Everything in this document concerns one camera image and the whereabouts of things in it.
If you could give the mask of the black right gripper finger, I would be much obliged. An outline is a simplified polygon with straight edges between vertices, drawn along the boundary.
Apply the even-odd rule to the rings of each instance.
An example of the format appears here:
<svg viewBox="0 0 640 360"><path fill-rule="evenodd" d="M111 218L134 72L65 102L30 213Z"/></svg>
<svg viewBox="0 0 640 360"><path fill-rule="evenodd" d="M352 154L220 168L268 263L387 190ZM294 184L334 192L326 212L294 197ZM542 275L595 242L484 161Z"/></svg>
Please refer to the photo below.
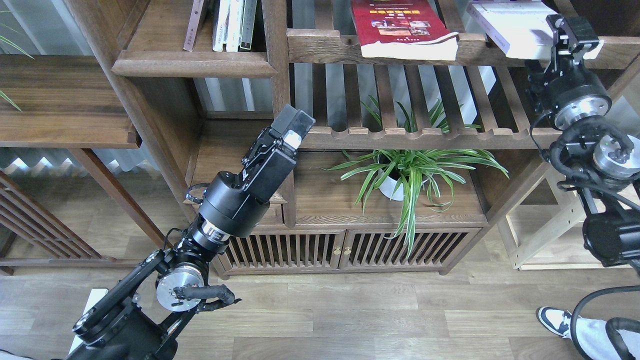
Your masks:
<svg viewBox="0 0 640 360"><path fill-rule="evenodd" d="M559 51L570 50L570 36L562 14L547 14L546 22L551 29L551 47Z"/></svg>

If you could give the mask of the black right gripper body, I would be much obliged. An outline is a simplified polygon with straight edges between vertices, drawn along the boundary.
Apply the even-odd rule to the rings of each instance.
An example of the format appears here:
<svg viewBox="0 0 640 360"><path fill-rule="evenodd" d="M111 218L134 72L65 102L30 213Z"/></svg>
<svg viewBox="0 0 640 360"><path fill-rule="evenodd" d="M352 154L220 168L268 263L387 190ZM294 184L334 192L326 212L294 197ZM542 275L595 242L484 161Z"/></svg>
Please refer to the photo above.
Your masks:
<svg viewBox="0 0 640 360"><path fill-rule="evenodd" d="M589 116L605 116L612 100L601 80L585 68L584 57L601 43L585 17L565 18L570 50L551 47L546 69L525 60L529 87L526 90L534 111L550 116L552 126L564 131Z"/></svg>

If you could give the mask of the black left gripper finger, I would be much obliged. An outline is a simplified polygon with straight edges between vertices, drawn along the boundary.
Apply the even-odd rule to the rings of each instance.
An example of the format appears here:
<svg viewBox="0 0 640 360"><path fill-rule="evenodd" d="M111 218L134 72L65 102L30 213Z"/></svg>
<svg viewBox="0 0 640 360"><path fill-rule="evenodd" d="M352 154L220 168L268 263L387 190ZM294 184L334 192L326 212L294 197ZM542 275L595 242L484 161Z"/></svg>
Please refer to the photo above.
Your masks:
<svg viewBox="0 0 640 360"><path fill-rule="evenodd" d="M289 104L285 104L283 109L279 112L278 116L274 118L274 121L270 125L270 136L283 137L290 128L290 124L297 116L298 110Z"/></svg>
<svg viewBox="0 0 640 360"><path fill-rule="evenodd" d="M293 150L297 150L310 129L315 125L316 119L304 111L294 111L285 116L285 129L283 141Z"/></svg>

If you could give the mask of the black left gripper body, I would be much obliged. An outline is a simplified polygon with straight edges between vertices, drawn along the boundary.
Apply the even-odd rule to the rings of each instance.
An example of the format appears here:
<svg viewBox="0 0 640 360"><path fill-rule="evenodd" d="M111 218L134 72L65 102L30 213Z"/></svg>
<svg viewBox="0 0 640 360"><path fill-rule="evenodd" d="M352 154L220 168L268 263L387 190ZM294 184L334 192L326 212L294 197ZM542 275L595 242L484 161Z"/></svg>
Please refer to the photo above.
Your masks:
<svg viewBox="0 0 640 360"><path fill-rule="evenodd" d="M195 230L206 239L250 235L295 168L297 149L297 132L266 127L242 158L240 173L220 171L212 182L189 187L186 199L199 205Z"/></svg>

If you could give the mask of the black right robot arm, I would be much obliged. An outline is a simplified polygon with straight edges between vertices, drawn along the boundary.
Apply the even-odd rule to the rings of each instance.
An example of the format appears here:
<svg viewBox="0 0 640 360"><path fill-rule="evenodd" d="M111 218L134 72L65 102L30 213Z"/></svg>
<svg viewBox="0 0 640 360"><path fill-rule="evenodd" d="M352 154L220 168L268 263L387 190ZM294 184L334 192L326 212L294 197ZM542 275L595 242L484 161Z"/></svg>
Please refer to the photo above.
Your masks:
<svg viewBox="0 0 640 360"><path fill-rule="evenodd" d="M611 98L599 78L585 68L583 57L599 39L583 16L546 17L553 34L551 61L542 70L526 60L526 91L540 119L561 131L549 150L540 149L566 180L562 191L576 191L586 219L584 247L604 267L639 268L639 206L620 192L639 189L639 141L605 119Z"/></svg>

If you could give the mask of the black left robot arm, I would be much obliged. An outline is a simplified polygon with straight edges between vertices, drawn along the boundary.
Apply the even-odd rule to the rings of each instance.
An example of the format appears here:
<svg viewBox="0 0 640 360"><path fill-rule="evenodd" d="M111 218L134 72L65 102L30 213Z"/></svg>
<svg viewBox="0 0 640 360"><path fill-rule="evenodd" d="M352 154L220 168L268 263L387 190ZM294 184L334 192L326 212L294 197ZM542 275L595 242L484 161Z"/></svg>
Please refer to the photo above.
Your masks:
<svg viewBox="0 0 640 360"><path fill-rule="evenodd" d="M263 128L238 173L220 171L198 183L194 221L172 248L153 251L73 326L80 344L69 360L171 360L178 336L195 315L240 301L226 285L210 285L210 263L230 238L251 235L270 200L297 165L298 148L315 120L291 105Z"/></svg>

